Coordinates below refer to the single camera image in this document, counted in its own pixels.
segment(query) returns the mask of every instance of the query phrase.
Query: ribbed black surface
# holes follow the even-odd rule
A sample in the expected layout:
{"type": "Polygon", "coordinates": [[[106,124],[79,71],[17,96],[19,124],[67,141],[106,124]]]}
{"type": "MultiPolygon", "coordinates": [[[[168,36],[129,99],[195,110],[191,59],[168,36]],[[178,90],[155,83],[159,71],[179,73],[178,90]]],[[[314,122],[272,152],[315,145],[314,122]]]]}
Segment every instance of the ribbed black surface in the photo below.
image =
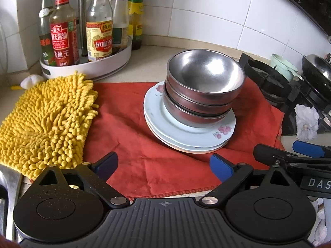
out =
{"type": "MultiPolygon", "coordinates": [[[[113,210],[104,223],[85,238],[65,244],[37,244],[24,248],[262,248],[232,231],[217,210],[199,207],[192,198],[136,199],[125,209],[113,210]]],[[[308,248],[306,242],[281,245],[308,248]]]]}

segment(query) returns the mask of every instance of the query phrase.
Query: yellow chenille cloth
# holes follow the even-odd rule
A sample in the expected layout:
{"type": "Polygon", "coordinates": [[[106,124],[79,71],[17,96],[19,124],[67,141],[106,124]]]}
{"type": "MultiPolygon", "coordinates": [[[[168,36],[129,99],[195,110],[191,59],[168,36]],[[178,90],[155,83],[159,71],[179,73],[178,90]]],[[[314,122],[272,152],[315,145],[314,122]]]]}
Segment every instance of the yellow chenille cloth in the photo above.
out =
{"type": "Polygon", "coordinates": [[[0,126],[0,163],[35,180],[49,164],[82,163],[98,93],[84,74],[50,79],[28,89],[0,126]]]}

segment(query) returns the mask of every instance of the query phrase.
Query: glass bottle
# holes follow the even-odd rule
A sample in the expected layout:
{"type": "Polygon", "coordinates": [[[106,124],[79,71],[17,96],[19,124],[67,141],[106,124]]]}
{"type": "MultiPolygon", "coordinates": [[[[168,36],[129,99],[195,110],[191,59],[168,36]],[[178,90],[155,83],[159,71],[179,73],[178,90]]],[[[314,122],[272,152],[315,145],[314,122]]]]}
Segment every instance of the glass bottle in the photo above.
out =
{"type": "Polygon", "coordinates": [[[49,16],[52,14],[53,10],[52,0],[41,0],[41,10],[39,12],[39,40],[44,63],[50,66],[56,66],[51,29],[49,27],[49,16]]]}
{"type": "Polygon", "coordinates": [[[125,49],[128,40],[129,13],[127,0],[112,0],[113,18],[113,54],[125,49]]]}
{"type": "Polygon", "coordinates": [[[143,0],[129,0],[129,30],[128,35],[132,40],[132,50],[141,47],[143,33],[143,0]]]}
{"type": "Polygon", "coordinates": [[[89,61],[112,54],[113,10],[109,0],[91,0],[86,13],[87,54],[89,61]]]}
{"type": "Polygon", "coordinates": [[[49,21],[57,66],[77,64],[76,11],[69,5],[69,0],[55,0],[55,6],[49,21]]]}

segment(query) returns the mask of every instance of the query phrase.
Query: plate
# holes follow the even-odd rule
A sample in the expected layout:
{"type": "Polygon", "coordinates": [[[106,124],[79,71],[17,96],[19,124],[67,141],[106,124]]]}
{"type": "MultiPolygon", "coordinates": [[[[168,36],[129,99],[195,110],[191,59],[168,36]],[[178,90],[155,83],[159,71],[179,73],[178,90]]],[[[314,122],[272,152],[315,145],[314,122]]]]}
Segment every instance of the plate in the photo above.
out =
{"type": "Polygon", "coordinates": [[[191,153],[191,154],[207,154],[207,153],[211,153],[214,151],[219,150],[220,148],[222,148],[224,145],[226,145],[228,143],[228,141],[230,139],[228,139],[227,141],[221,143],[218,146],[214,146],[214,147],[210,147],[210,148],[203,148],[203,147],[193,147],[193,146],[184,146],[182,144],[179,144],[171,139],[169,139],[168,137],[162,135],[161,133],[159,133],[154,127],[153,125],[150,123],[150,121],[148,120],[148,117],[145,114],[145,120],[146,123],[149,127],[149,129],[152,131],[152,133],[163,143],[165,143],[166,145],[181,151],[181,152],[185,152],[185,153],[191,153]]]}
{"type": "Polygon", "coordinates": [[[144,111],[150,124],[160,134],[193,147],[215,147],[231,138],[236,126],[233,110],[217,123],[205,128],[194,128],[177,121],[165,108],[162,92],[164,81],[151,87],[145,95],[144,111]]]}

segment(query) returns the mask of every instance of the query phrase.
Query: pink flower pattern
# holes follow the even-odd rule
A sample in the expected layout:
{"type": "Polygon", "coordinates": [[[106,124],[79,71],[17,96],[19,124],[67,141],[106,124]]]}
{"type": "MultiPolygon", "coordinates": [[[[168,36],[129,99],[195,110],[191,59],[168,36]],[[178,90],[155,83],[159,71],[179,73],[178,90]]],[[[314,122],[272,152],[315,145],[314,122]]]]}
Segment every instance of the pink flower pattern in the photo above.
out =
{"type": "Polygon", "coordinates": [[[230,126],[220,126],[216,132],[213,133],[214,137],[217,139],[222,138],[223,135],[227,135],[229,132],[231,132],[231,127],[230,126]]]}
{"type": "Polygon", "coordinates": [[[155,96],[158,96],[158,97],[162,96],[162,93],[163,93],[163,85],[158,85],[155,89],[156,89],[157,92],[160,92],[160,93],[161,93],[161,95],[156,95],[156,94],[155,94],[155,96]]]}

